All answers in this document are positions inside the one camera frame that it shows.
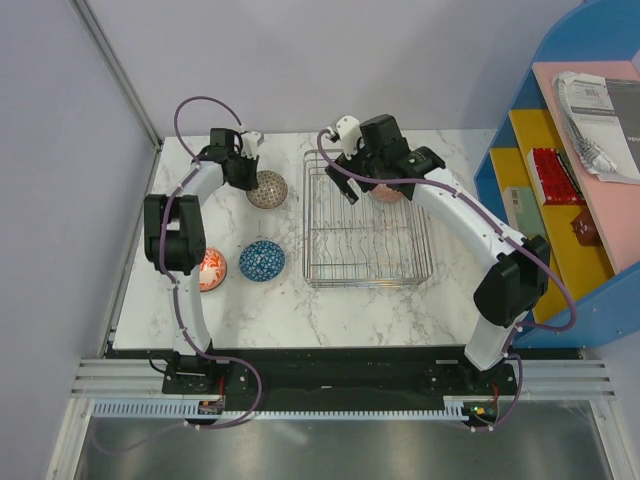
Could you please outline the brown square pattern bowl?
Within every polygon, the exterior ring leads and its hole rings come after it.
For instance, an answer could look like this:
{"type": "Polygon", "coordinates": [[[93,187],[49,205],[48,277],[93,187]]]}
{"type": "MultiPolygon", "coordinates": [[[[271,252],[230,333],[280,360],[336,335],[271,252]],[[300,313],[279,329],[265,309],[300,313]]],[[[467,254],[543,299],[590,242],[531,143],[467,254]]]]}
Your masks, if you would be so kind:
{"type": "Polygon", "coordinates": [[[260,209],[280,206],[288,195],[288,185],[282,175],[272,170],[257,172],[258,187],[246,193],[248,201],[260,209]]]}

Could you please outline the leaf pattern bowl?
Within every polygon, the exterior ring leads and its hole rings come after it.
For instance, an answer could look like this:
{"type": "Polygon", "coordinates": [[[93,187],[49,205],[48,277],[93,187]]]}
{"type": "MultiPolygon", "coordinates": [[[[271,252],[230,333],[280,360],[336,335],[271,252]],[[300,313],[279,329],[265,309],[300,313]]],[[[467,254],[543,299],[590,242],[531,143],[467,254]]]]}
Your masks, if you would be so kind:
{"type": "Polygon", "coordinates": [[[395,203],[404,198],[404,195],[398,191],[394,190],[387,185],[377,185],[372,191],[371,196],[383,203],[395,203]]]}

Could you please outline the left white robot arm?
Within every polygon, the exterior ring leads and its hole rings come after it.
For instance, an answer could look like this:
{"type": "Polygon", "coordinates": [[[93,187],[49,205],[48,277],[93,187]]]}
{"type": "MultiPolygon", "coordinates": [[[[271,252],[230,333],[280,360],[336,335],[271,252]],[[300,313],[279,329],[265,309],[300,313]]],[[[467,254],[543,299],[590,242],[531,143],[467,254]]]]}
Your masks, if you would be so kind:
{"type": "Polygon", "coordinates": [[[168,284],[175,328],[173,351],[180,358],[199,356],[186,370],[185,382],[208,393],[219,382],[212,337],[205,320],[199,287],[206,253],[201,207],[216,190],[228,185],[242,191],[258,187],[258,149],[263,135],[227,128],[210,130],[209,143],[168,194],[148,194],[143,201],[143,244],[148,262],[168,284]]]}

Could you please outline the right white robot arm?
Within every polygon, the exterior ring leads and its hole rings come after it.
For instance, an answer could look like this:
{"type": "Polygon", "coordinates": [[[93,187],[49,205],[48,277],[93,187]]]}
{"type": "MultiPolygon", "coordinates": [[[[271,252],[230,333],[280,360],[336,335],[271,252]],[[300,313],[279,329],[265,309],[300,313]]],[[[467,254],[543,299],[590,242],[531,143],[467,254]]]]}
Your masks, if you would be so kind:
{"type": "Polygon", "coordinates": [[[547,291],[548,242],[502,222],[432,149],[411,148],[389,114],[364,122],[343,116],[317,139],[340,145],[341,154],[325,171],[349,203],[359,199],[353,183],[361,192],[387,186],[442,222],[475,257],[484,274],[473,294],[479,317],[464,349],[469,362],[457,377],[465,391],[483,392],[494,381],[492,368],[505,357],[517,323],[547,291]]]}

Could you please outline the metal wire dish rack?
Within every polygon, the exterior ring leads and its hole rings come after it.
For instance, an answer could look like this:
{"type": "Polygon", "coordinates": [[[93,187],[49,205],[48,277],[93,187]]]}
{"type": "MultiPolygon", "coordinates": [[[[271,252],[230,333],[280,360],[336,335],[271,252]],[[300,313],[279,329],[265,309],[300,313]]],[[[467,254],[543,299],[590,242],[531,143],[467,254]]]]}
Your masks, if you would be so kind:
{"type": "Polygon", "coordinates": [[[302,273],[315,288],[405,287],[432,273],[429,218],[405,199],[350,204],[315,150],[303,157],[302,273]]]}

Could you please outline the blue triangle pattern bowl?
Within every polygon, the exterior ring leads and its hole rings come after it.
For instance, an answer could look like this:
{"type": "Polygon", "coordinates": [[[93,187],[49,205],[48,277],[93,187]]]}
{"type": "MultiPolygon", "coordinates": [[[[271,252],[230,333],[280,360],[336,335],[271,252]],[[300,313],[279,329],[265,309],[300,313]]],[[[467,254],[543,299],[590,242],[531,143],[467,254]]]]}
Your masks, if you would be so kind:
{"type": "Polygon", "coordinates": [[[275,279],[284,270],[286,256],[275,242],[259,240],[248,245],[240,254],[239,269],[242,275],[253,282],[275,279]]]}

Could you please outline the orange floral bowl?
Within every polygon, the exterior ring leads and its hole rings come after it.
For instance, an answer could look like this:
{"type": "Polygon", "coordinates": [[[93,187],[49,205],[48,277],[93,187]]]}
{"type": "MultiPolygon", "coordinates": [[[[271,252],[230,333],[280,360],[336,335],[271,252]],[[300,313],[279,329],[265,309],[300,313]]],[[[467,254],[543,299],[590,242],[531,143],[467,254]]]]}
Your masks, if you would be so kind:
{"type": "Polygon", "coordinates": [[[226,278],[227,269],[227,261],[224,255],[216,248],[208,247],[200,264],[200,291],[209,292],[218,288],[226,278]]]}

